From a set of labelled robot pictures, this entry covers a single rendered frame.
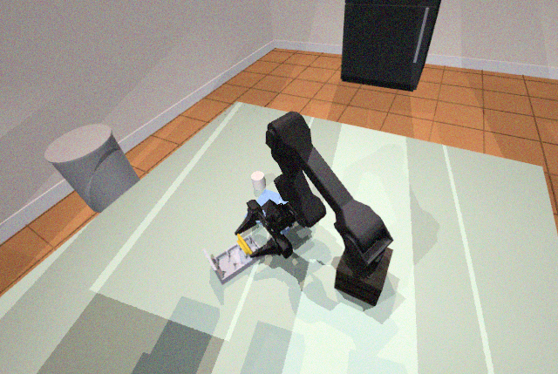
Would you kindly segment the light blue flat mat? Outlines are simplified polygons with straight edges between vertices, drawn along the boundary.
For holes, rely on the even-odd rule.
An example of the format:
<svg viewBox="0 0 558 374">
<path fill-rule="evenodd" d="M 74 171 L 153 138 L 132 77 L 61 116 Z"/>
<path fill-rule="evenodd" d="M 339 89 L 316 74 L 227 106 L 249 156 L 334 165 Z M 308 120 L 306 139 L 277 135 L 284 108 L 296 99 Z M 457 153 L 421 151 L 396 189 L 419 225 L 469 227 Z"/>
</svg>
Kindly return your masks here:
<svg viewBox="0 0 558 374">
<path fill-rule="evenodd" d="M 260 195 L 260 197 L 257 199 L 257 202 L 260 206 L 262 206 L 266 201 L 268 201 L 269 199 L 271 199 L 273 202 L 275 202 L 276 204 L 282 203 L 283 205 L 285 203 L 287 203 L 287 201 L 283 201 L 282 197 L 280 194 L 275 193 L 273 191 L 270 191 L 268 189 L 265 189 L 262 194 Z M 260 221 L 256 221 L 256 223 L 262 225 L 262 223 Z M 292 227 L 291 227 L 292 228 Z M 280 233 L 283 235 L 287 235 L 288 232 L 290 231 L 289 227 L 286 227 L 283 231 L 281 231 Z"/>
</svg>

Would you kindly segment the yellow plate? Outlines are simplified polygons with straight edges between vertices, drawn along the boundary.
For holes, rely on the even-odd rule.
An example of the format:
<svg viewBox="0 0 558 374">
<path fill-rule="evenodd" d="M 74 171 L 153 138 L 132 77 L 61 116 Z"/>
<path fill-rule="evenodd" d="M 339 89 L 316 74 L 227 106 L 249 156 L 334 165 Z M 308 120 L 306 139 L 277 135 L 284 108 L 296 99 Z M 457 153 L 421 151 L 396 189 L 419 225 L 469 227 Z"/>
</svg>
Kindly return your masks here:
<svg viewBox="0 0 558 374">
<path fill-rule="evenodd" d="M 238 241 L 237 243 L 239 244 L 239 246 L 241 247 L 241 249 L 245 252 L 245 254 L 251 254 L 252 251 L 249 249 L 248 245 L 246 244 L 246 242 L 241 238 L 241 236 L 239 234 L 237 234 L 238 237 Z"/>
</svg>

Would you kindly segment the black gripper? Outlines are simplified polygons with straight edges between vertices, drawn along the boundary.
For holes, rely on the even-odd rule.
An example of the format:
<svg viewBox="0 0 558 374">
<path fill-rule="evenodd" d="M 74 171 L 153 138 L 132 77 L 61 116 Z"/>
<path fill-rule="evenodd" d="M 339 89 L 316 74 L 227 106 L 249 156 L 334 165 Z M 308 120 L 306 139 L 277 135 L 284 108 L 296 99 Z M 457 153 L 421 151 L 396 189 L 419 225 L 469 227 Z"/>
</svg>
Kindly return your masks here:
<svg viewBox="0 0 558 374">
<path fill-rule="evenodd" d="M 256 200 L 250 200 L 247 202 L 247 216 L 240 227 L 237 228 L 235 231 L 235 235 L 241 234 L 248 229 L 254 227 L 256 221 L 260 221 L 262 225 L 268 230 L 271 236 L 274 238 L 270 238 L 267 244 L 262 246 L 261 248 L 257 249 L 254 253 L 252 252 L 249 257 L 257 257 L 260 255 L 280 255 L 282 254 L 285 259 L 293 254 L 293 248 L 290 241 L 286 238 L 285 235 L 281 235 L 281 231 L 283 231 L 286 227 L 291 228 L 292 223 L 296 220 L 290 215 L 288 221 L 280 226 L 279 228 L 276 226 L 274 221 L 268 219 L 268 217 L 264 216 L 261 206 L 258 204 Z M 266 225 L 266 223 L 267 225 Z M 273 230 L 273 232 L 271 231 Z"/>
</svg>

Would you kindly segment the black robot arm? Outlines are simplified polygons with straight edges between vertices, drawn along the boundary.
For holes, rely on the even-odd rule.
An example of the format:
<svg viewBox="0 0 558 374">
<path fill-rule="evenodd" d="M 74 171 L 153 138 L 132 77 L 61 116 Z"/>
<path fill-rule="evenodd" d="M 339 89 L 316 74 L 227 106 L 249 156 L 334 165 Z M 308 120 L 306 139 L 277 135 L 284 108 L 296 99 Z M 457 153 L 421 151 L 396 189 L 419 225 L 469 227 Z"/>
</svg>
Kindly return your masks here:
<svg viewBox="0 0 558 374">
<path fill-rule="evenodd" d="M 310 190 L 305 172 L 336 215 L 334 227 L 343 238 L 348 255 L 344 263 L 371 279 L 384 259 L 385 250 L 394 242 L 383 220 L 351 196 L 312 145 L 310 128 L 299 112 L 288 112 L 268 123 L 267 128 L 266 145 L 282 171 L 274 183 L 289 211 L 285 213 L 284 205 L 271 199 L 261 209 L 278 228 L 290 215 L 304 228 L 317 224 L 327 211 Z"/>
</svg>

